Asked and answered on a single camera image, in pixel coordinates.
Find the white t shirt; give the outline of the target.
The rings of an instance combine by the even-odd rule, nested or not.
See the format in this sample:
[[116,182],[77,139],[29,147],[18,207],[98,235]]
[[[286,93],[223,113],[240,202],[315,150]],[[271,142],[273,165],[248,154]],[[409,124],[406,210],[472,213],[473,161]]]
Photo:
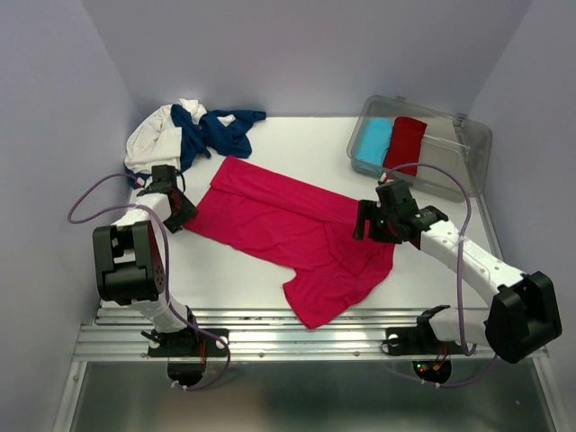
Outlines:
[[129,172],[146,177],[156,165],[186,170],[203,153],[203,138],[196,145],[184,126],[176,126],[172,108],[172,104],[162,105],[129,136],[124,159]]

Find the rolled cyan t shirt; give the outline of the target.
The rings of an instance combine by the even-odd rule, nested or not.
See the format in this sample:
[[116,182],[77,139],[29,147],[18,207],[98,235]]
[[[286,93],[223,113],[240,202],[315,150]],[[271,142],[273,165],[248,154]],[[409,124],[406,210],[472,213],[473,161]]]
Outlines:
[[355,158],[381,166],[392,139],[393,123],[386,118],[370,118],[361,131],[355,148]]

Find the clear plastic bin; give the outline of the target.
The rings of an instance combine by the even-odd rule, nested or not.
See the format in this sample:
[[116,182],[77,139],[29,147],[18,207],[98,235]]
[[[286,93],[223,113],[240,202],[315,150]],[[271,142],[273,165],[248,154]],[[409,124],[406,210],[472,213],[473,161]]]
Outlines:
[[375,166],[356,159],[356,145],[370,118],[386,118],[394,123],[400,116],[425,122],[427,129],[422,140],[417,175],[399,172],[397,176],[423,192],[461,202],[464,197],[455,182],[432,168],[439,167],[461,182],[470,196],[483,193],[492,141],[488,126],[472,121],[464,114],[435,111],[401,98],[376,95],[365,102],[346,148],[351,166],[357,173],[377,178],[389,170],[383,164]]

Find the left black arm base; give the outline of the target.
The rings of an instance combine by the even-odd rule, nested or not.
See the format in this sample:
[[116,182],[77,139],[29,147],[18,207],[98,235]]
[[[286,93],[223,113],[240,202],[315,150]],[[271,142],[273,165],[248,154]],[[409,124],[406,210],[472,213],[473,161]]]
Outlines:
[[224,358],[227,355],[221,342],[190,328],[174,333],[158,333],[153,329],[150,332],[141,331],[140,334],[147,340],[148,356],[152,358]]

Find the pink t shirt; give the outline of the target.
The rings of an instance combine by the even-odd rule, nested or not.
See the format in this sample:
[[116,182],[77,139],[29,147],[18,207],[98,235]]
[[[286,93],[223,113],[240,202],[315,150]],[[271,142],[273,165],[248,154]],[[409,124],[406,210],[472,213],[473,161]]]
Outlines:
[[308,329],[362,302],[393,269],[394,246],[353,237],[358,202],[226,157],[184,226],[295,272],[284,296]]

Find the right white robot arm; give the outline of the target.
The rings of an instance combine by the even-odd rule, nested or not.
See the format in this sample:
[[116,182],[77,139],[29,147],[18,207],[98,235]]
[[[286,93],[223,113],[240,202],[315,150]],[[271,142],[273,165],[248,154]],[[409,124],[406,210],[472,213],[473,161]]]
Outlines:
[[455,345],[490,348],[516,364],[563,333],[554,284],[528,274],[478,246],[434,206],[418,207],[403,180],[380,183],[376,201],[357,207],[355,239],[409,242],[456,275],[457,304],[425,310],[412,327],[391,328],[384,344],[391,356],[434,354]]

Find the aluminium mounting rail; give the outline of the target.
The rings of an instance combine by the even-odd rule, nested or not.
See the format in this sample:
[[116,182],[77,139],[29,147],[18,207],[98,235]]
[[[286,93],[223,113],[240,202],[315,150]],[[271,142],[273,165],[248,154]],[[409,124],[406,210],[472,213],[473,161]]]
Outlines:
[[[413,325],[419,309],[352,309],[328,325],[309,330],[290,310],[199,309],[203,329],[227,329],[235,362],[387,360],[380,344],[394,327]],[[101,307],[94,321],[79,330],[77,362],[151,361],[141,335],[151,324],[137,312]]]

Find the rolled dark red t shirt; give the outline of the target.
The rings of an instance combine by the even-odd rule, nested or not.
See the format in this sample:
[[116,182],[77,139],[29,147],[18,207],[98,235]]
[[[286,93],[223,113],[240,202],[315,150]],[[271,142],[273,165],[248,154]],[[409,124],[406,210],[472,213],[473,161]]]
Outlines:
[[414,163],[419,162],[422,140],[424,139],[427,124],[423,121],[400,116],[394,121],[390,145],[383,161],[385,168],[394,168],[410,164],[400,171],[409,176],[416,176],[418,168]]

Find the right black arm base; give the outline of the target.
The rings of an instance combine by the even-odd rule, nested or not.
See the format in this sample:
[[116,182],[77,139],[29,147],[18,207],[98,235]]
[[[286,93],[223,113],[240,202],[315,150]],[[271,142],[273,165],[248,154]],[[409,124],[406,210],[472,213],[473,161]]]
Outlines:
[[462,349],[454,341],[441,341],[429,327],[392,327],[386,329],[381,343],[385,354],[390,356],[416,356],[444,354],[460,355]]

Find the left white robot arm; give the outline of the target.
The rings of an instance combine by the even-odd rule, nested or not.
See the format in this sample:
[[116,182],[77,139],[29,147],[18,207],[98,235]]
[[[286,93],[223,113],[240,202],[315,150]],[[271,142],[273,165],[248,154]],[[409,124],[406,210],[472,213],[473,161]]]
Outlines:
[[190,326],[194,315],[167,293],[167,270],[157,243],[157,236],[182,230],[198,213],[178,176],[173,166],[153,166],[151,183],[138,192],[134,206],[113,225],[93,231],[98,293],[152,323],[154,329],[142,335],[153,356],[188,356],[200,344],[200,332]]

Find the navy blue t shirt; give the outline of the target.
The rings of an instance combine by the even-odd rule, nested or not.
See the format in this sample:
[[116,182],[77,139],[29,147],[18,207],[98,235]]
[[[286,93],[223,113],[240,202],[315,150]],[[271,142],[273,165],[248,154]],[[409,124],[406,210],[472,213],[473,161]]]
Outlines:
[[[194,143],[199,144],[202,137],[203,153],[198,156],[210,158],[212,152],[222,156],[235,158],[248,158],[252,154],[248,132],[252,127],[266,119],[266,113],[254,110],[207,110],[196,100],[181,99],[173,103],[172,119],[176,126],[184,126],[184,132],[195,138]],[[144,185],[151,177],[134,175],[129,180],[131,188],[136,189]]]

